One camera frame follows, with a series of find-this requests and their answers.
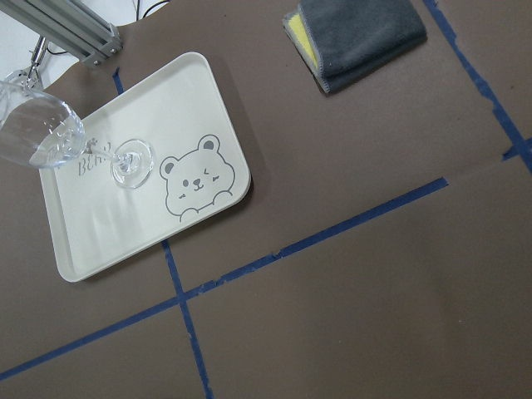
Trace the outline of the aluminium frame post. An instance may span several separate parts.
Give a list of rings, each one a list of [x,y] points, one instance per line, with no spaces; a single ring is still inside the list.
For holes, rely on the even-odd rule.
[[[87,67],[100,66],[123,48],[117,27],[80,1],[2,1],[1,11]]]

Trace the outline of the white bear tray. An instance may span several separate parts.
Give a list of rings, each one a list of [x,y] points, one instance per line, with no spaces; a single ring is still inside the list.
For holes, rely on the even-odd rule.
[[[150,144],[150,172],[120,187],[83,155],[40,173],[58,273],[78,282],[238,203],[251,174],[207,59],[187,52],[83,124],[105,150]]]

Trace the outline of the clear wine glass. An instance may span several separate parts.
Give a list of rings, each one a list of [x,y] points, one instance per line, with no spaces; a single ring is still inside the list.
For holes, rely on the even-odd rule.
[[[76,112],[63,100],[25,83],[1,82],[1,157],[36,169],[57,168],[83,155],[111,164],[122,188],[136,189],[150,177],[154,151],[144,140],[127,140],[106,149],[86,134]]]

